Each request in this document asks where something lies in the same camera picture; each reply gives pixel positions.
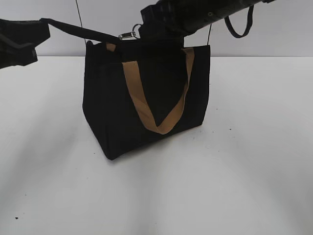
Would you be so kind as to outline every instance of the black bag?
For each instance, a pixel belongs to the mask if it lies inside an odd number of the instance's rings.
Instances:
[[[121,41],[41,19],[86,39],[83,110],[108,159],[202,125],[209,98],[210,47],[183,39]]]

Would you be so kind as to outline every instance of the bag handle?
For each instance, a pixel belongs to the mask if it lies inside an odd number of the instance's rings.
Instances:
[[[253,25],[253,10],[254,10],[254,5],[249,8],[246,29],[243,35],[239,35],[238,33],[236,33],[233,25],[230,22],[229,16],[225,17],[225,23],[231,35],[233,35],[235,38],[243,38],[249,34]]]
[[[195,59],[194,49],[182,49],[186,53],[187,81],[184,86],[182,96],[176,106],[171,110],[168,116],[163,120],[160,126],[156,125],[155,118],[148,105],[147,99],[142,87],[139,66],[137,61],[123,63],[124,74],[129,94],[133,100],[139,118],[146,129],[165,135],[169,133],[179,122],[185,106],[186,95],[188,93],[192,67]]]

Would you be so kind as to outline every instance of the black loop strap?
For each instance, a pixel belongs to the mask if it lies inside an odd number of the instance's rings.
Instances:
[[[246,23],[246,30],[243,33],[243,35],[239,35],[238,33],[236,33],[236,31],[234,30],[233,26],[231,25],[229,16],[225,17],[226,26],[227,26],[229,32],[231,33],[231,35],[233,35],[235,38],[243,38],[243,37],[245,37],[246,35],[249,34],[250,29],[251,29],[251,27],[253,25],[253,9],[254,9],[254,6],[251,6],[249,8],[248,19],[247,19],[247,23]]]

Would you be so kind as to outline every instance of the white wall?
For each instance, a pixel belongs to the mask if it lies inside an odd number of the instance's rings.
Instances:
[[[83,25],[119,35],[141,22],[140,10],[157,0],[78,0]],[[1,0],[0,17],[12,20],[50,17],[79,25],[75,0]],[[223,21],[213,25],[211,45],[214,56],[313,56],[311,0],[277,0],[255,7],[254,26],[244,39],[234,39]],[[231,17],[243,31],[246,11]],[[84,55],[82,40],[51,30],[52,38],[38,47],[39,55]],[[206,43],[208,28],[186,39],[187,46]]]

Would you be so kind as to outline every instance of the bag strap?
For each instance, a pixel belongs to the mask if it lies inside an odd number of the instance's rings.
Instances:
[[[120,43],[119,38],[106,34],[106,33],[97,32],[91,29],[78,27],[78,26],[63,23],[60,21],[55,21],[53,19],[41,18],[40,21],[43,23],[49,24],[55,28],[58,28],[59,30],[67,34],[70,34],[79,38],[96,40],[100,42],[108,42],[112,44]]]
[[[251,6],[249,8],[249,12],[248,12],[247,23],[246,23],[246,30],[243,33],[243,35],[240,35],[240,34],[236,33],[233,25],[230,22],[229,16],[225,17],[225,23],[226,23],[226,26],[227,26],[229,32],[231,33],[231,35],[233,35],[235,38],[243,38],[243,37],[245,37],[246,35],[249,34],[249,32],[251,30],[251,27],[253,25],[253,10],[254,10],[254,6]]]
[[[146,129],[162,135],[169,133],[175,127],[184,111],[186,95],[189,89],[190,77],[195,59],[195,53],[192,47],[183,49],[183,51],[186,53],[186,69],[188,77],[187,82],[184,86],[184,90],[180,100],[171,110],[168,116],[164,119],[160,126],[156,125],[156,121],[145,97],[140,79],[138,62],[131,61],[123,63],[128,91],[133,100],[134,106],[137,110],[142,124],[145,126]]]

